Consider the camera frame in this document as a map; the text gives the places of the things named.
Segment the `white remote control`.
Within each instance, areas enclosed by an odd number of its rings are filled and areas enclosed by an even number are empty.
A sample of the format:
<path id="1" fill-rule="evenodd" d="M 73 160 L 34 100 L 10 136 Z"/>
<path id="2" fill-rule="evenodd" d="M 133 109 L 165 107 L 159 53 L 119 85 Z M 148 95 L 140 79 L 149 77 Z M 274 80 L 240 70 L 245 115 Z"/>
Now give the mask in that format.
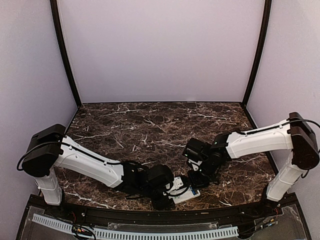
<path id="1" fill-rule="evenodd" d="M 201 192 L 199 190 L 194 190 L 191 186 L 189 189 L 183 193 L 182 195 L 172 197 L 173 202 L 177 205 L 183 202 L 186 202 L 188 200 L 197 198 L 201 195 Z"/>

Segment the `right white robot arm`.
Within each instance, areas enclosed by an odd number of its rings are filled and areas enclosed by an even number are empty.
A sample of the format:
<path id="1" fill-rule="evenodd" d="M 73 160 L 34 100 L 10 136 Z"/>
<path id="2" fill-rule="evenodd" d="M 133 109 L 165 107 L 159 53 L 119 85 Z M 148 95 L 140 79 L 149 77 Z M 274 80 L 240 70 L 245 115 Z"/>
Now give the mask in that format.
<path id="1" fill-rule="evenodd" d="M 266 217 L 284 194 L 301 176 L 320 163 L 315 132 L 311 120 L 303 119 L 297 112 L 279 123 L 248 131 L 218 134 L 213 143 L 191 138 L 183 151 L 194 189 L 205 188 L 216 181 L 216 174 L 227 161 L 243 156 L 276 150 L 290 150 L 285 165 L 267 185 L 265 198 L 255 205 L 255 213 Z"/>

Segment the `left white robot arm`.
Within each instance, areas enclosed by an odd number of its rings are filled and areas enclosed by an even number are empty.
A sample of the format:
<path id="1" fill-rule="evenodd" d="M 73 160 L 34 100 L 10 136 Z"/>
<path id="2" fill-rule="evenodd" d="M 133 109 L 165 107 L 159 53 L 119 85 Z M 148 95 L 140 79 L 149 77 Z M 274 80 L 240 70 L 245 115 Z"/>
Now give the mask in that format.
<path id="1" fill-rule="evenodd" d="M 31 137 L 16 169 L 34 177 L 44 200 L 60 218 L 71 213 L 58 184 L 55 167 L 65 168 L 97 180 L 127 194 L 127 199 L 148 198 L 156 210 L 176 204 L 176 198 L 190 190 L 186 176 L 174 176 L 167 165 L 147 167 L 133 160 L 103 157 L 76 143 L 65 134 L 65 126 L 54 124 Z"/>

